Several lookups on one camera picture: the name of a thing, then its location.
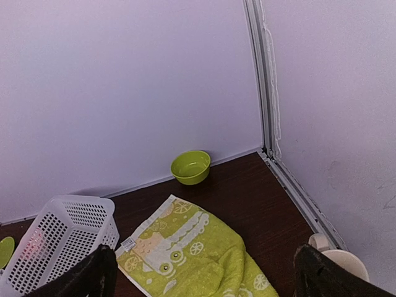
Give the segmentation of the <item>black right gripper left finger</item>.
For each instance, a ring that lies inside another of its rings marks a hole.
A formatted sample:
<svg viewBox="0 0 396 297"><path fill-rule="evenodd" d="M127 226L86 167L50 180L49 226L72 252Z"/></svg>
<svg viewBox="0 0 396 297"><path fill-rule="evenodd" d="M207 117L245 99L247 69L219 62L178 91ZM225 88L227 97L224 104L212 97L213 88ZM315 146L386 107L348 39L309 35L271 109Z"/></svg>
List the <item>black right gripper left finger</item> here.
<svg viewBox="0 0 396 297"><path fill-rule="evenodd" d="M100 244L96 250L55 280L27 296L113 296L118 265L114 251Z"/></svg>

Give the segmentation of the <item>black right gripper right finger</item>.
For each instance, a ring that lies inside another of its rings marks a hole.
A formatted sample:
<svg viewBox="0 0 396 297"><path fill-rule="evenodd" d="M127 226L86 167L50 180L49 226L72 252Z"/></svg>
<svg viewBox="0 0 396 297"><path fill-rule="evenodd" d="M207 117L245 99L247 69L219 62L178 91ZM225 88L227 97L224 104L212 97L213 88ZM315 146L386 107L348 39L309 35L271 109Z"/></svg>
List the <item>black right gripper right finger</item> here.
<svg viewBox="0 0 396 297"><path fill-rule="evenodd" d="M393 296L347 272L308 244L303 244L296 250L293 265L295 296Z"/></svg>

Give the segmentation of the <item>green crocodile pattern towel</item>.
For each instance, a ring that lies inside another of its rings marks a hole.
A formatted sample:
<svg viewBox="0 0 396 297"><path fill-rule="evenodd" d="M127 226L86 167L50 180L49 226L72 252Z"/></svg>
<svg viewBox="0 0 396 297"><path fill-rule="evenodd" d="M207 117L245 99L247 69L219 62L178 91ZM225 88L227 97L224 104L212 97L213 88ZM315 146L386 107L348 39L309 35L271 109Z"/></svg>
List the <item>green crocodile pattern towel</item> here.
<svg viewBox="0 0 396 297"><path fill-rule="evenodd" d="M169 196L116 251L145 296L277 296L237 232L198 205Z"/></svg>

